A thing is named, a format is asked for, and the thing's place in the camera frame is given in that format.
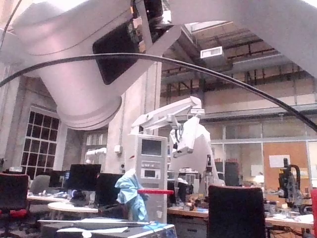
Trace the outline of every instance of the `small screen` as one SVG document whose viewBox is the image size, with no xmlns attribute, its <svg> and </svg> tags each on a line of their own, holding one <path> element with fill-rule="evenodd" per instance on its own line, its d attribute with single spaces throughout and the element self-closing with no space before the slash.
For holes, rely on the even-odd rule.
<svg viewBox="0 0 317 238">
<path fill-rule="evenodd" d="M 142 140 L 142 155 L 162 155 L 162 142 L 159 140 Z"/>
<path fill-rule="evenodd" d="M 145 170 L 144 171 L 144 176 L 145 177 L 155 178 L 155 170 Z"/>
</svg>

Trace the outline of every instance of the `wooden desk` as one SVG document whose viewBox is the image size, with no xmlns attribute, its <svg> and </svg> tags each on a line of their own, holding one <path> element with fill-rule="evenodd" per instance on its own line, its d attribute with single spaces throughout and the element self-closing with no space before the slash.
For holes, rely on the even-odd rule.
<svg viewBox="0 0 317 238">
<path fill-rule="evenodd" d="M 98 213 L 98 209 L 90 207 L 74 207 L 69 202 L 53 202 L 48 205 L 51 212 L 51 219 L 55 220 L 56 212 L 58 212 L 57 219 L 61 219 L 61 212 L 79 213 L 81 218 L 85 218 L 85 214 Z"/>
<path fill-rule="evenodd" d="M 179 208 L 179 207 L 168 208 L 167 214 L 189 216 L 189 217 L 198 217 L 198 218 L 207 218 L 208 217 L 208 212 L 184 211 L 182 208 Z"/>
<path fill-rule="evenodd" d="M 291 227 L 293 229 L 314 229 L 313 223 L 304 223 L 304 222 L 298 222 L 298 221 L 284 221 L 284 220 L 278 220 L 274 218 L 266 218 L 265 221 L 267 223 L 271 223 L 274 226 L 281 226 L 281 227 Z"/>
<path fill-rule="evenodd" d="M 182 208 L 178 207 L 171 207 L 167 209 L 167 214 L 170 215 L 180 215 L 180 216 L 191 216 L 191 217 L 197 217 L 197 218 L 207 218 L 208 212 L 199 212 L 199 211 L 184 211 Z M 266 218 L 265 221 L 267 223 L 271 223 L 274 226 L 282 226 L 282 227 L 291 227 L 294 229 L 310 229 L 312 230 L 314 228 L 313 223 L 304 223 L 304 222 L 298 222 L 298 221 L 284 221 L 284 220 L 278 220 L 274 218 Z"/>
</svg>

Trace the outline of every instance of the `red bar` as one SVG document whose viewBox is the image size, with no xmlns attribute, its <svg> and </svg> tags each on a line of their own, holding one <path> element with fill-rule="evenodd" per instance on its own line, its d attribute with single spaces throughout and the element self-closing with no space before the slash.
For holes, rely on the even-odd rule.
<svg viewBox="0 0 317 238">
<path fill-rule="evenodd" d="M 158 189 L 139 189 L 138 190 L 139 194 L 168 194 L 168 195 L 172 195 L 174 194 L 173 190 L 158 190 Z"/>
</svg>

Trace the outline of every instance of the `window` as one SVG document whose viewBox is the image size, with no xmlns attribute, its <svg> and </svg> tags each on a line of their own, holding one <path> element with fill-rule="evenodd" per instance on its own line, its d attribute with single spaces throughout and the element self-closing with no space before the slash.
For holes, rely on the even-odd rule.
<svg viewBox="0 0 317 238">
<path fill-rule="evenodd" d="M 86 153 L 92 150 L 98 150 L 101 148 L 106 148 L 107 146 L 107 132 L 87 134 L 87 141 L 85 146 Z M 104 154 L 87 156 L 85 153 L 84 158 L 86 164 L 101 164 L 102 159 L 104 159 Z"/>
<path fill-rule="evenodd" d="M 21 166 L 33 179 L 53 169 L 59 119 L 30 112 Z"/>
</svg>

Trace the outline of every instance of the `concrete pillar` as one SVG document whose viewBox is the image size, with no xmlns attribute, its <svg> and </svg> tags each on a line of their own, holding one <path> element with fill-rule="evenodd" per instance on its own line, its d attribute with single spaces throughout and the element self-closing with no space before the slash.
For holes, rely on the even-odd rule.
<svg viewBox="0 0 317 238">
<path fill-rule="evenodd" d="M 102 162 L 105 173 L 119 173 L 124 162 L 132 123 L 141 115 L 159 108 L 161 63 L 154 63 L 123 95 L 122 105 L 108 126 L 107 154 Z M 122 145 L 122 154 L 114 153 L 115 145 Z"/>
<path fill-rule="evenodd" d="M 0 63 L 0 80 L 8 77 L 12 72 L 11 65 Z M 19 82 L 20 79 L 16 78 L 0 88 L 0 158 L 5 157 L 7 150 Z"/>
</svg>

